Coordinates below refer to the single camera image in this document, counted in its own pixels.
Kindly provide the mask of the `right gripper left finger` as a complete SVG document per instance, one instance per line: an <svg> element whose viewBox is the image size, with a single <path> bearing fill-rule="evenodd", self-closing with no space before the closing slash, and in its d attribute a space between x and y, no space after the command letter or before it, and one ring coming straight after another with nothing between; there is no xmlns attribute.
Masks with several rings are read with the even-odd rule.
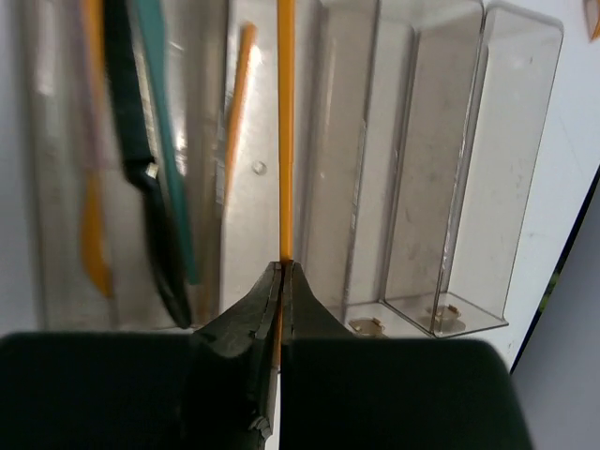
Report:
<svg viewBox="0 0 600 450"><path fill-rule="evenodd" d="M5 449L262 449L273 432L282 268L193 333L1 340Z"/></svg>

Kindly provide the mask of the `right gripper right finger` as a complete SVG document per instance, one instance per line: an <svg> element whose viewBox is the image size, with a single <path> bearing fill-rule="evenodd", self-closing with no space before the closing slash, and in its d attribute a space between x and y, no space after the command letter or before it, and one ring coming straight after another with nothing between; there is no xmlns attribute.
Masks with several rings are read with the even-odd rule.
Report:
<svg viewBox="0 0 600 450"><path fill-rule="evenodd" d="M357 337L296 262L281 300L281 448L532 447L510 375L486 342Z"/></svg>

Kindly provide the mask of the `black knife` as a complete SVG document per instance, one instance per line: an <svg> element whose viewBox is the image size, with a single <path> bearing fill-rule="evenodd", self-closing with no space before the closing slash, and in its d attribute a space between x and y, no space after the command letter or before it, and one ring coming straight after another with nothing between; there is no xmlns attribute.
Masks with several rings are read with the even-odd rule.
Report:
<svg viewBox="0 0 600 450"><path fill-rule="evenodd" d="M130 1L105 1L105 68L124 175L142 196L144 239L151 274L174 324L191 326L184 274L159 174L156 116L142 36Z"/></svg>

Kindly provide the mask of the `teal plastic knife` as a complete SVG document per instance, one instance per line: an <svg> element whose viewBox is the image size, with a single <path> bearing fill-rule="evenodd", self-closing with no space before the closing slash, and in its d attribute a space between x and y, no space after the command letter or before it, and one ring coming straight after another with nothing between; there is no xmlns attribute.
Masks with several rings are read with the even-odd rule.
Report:
<svg viewBox="0 0 600 450"><path fill-rule="evenodd" d="M133 3L142 35L146 72L154 100L160 150L171 200L172 220L177 233L179 250L185 270L186 281L199 283L194 257L191 226L188 219L188 203L184 180L178 171L173 127L169 111L166 77L167 39L162 6L159 1L141 0Z"/></svg>

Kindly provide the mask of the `orange plastic knife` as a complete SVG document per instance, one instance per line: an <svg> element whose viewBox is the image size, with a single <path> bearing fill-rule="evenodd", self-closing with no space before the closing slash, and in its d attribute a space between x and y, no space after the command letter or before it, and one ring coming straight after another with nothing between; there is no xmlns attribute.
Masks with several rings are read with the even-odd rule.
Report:
<svg viewBox="0 0 600 450"><path fill-rule="evenodd" d="M87 107L89 126L89 162L84 172L82 210L82 263L87 275L106 298L113 296L112 270L106 248L102 201L101 169L104 113L104 34L103 3L81 1L83 31L83 67L89 93Z"/></svg>

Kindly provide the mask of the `silver knife pink handle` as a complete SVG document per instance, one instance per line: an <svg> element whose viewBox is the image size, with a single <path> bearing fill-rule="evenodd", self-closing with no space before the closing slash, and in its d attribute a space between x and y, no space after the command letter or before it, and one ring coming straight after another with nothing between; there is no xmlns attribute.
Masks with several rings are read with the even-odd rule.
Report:
<svg viewBox="0 0 600 450"><path fill-rule="evenodd" d="M73 1L74 51L85 110L87 165L98 172L106 163L105 51L102 1Z"/></svg>

